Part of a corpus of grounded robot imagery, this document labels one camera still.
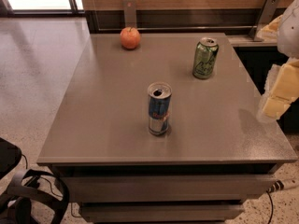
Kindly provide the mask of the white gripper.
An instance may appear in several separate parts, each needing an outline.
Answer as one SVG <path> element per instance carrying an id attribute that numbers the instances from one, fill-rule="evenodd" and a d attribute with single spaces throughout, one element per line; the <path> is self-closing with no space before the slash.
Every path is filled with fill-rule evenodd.
<path id="1" fill-rule="evenodd" d="M 259 31 L 265 40 L 277 39 L 278 51 L 289 58 L 299 58 L 299 0 L 287 7 Z M 268 72 L 261 98 L 261 117 L 278 120 L 299 98 L 299 60 L 288 60 L 283 65 L 273 64 Z"/>

